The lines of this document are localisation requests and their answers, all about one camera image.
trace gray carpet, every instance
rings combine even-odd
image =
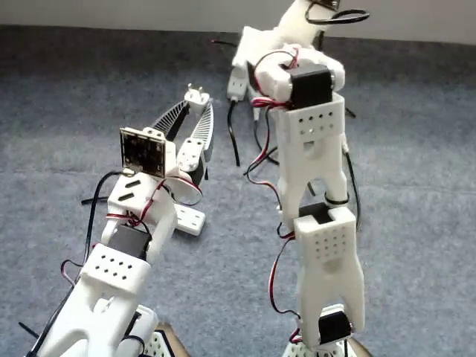
[[[60,262],[82,257],[79,201],[120,166],[118,127],[141,128],[189,82],[215,98],[216,146],[200,238],[174,234],[144,304],[170,321],[193,356],[280,356],[295,323],[266,285],[280,242],[274,197],[233,165],[226,128],[230,48],[213,33],[0,28],[0,350],[23,356],[68,284]],[[363,202],[359,254],[375,356],[475,356],[476,48],[329,39],[358,114],[347,133]],[[257,149],[249,108],[234,117],[243,162]],[[275,179],[266,165],[263,178]],[[106,189],[112,187],[110,182]],[[322,187],[315,184],[318,192]],[[103,227],[97,215],[94,236]],[[277,302],[295,306],[295,247]]]

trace black wire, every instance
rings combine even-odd
[[[101,196],[100,198],[97,199],[98,202],[107,202],[109,199],[109,196]],[[81,201],[82,206],[90,205],[92,203],[92,198],[90,199],[84,199]]]
[[[267,131],[267,134],[266,136],[268,137],[271,133],[271,127],[269,126],[269,111],[272,109],[271,106],[269,106],[268,108],[266,108],[266,111],[265,111],[265,119],[266,119],[266,131]],[[250,172],[251,172],[251,167],[253,165],[251,164],[250,166],[248,166],[248,169],[246,170],[246,178],[248,179],[248,181],[250,181],[252,184],[259,184],[257,181],[253,180],[251,177],[250,177]],[[279,204],[279,207],[281,208],[281,199],[280,199],[280,195],[279,193],[273,189],[273,192],[276,196],[276,200],[277,200],[277,203]]]
[[[140,356],[144,355],[144,353],[146,352],[146,343],[144,342],[142,338],[136,335],[128,335],[128,336],[124,336],[124,338],[122,339],[122,341],[125,341],[125,340],[134,340],[139,342],[142,346],[142,353],[140,354]]]
[[[370,14],[363,9],[349,9],[336,13],[330,19],[310,19],[309,12],[316,5],[316,2],[311,2],[306,10],[306,21],[311,25],[348,25],[362,22],[370,17]]]
[[[215,45],[227,45],[233,48],[238,48],[238,45],[236,43],[229,42],[229,41],[222,41],[221,39],[212,39],[211,42],[214,43]]]
[[[97,205],[97,200],[99,199],[101,188],[103,187],[104,182],[106,182],[106,180],[109,177],[119,176],[119,175],[126,175],[126,174],[123,173],[122,171],[111,171],[110,173],[105,174],[102,177],[102,179],[99,180],[99,182],[97,183],[96,190],[94,192],[94,196],[91,201],[91,211],[89,214],[88,230],[86,232],[83,265],[86,264],[86,261],[89,257],[89,252],[91,251],[92,226],[94,224],[94,215],[96,214],[96,205]]]
[[[27,325],[23,324],[21,321],[18,322],[18,325],[20,325],[20,327],[22,329],[24,329],[26,332],[28,332],[30,335],[32,335],[34,338],[38,338],[39,335],[34,332],[30,327],[28,327]]]
[[[228,120],[228,131],[230,132],[230,139],[231,139],[231,143],[233,144],[233,150],[235,152],[235,162],[237,166],[239,167],[239,153],[238,153],[237,140],[235,138],[235,134],[233,132],[233,125],[231,122],[233,109],[235,108],[236,104],[237,102],[235,100],[232,100],[230,102],[230,109],[228,110],[227,120]]]
[[[350,160],[350,154],[348,152],[345,153],[345,158],[347,160],[347,166],[349,167],[350,180],[352,181],[352,186],[353,186],[353,189],[354,189],[354,195],[356,197],[356,205],[357,205],[357,223],[356,223],[357,228],[356,229],[357,229],[357,231],[360,231],[360,222],[361,222],[360,194],[358,193],[356,175],[354,173],[352,160]]]
[[[263,150],[263,147],[261,146],[260,139],[258,138],[258,120],[254,120],[253,122],[253,136],[254,136],[254,141],[256,141],[256,145],[260,149],[260,151]],[[278,160],[275,160],[273,158],[270,158],[269,156],[266,158],[269,162],[272,164],[279,166],[280,162]]]
[[[259,161],[255,162],[250,166],[250,172],[256,169],[258,166],[260,166],[267,158],[269,158],[270,155],[273,155],[274,152],[277,150],[277,147],[273,147],[271,150],[268,151],[266,155],[264,155]]]

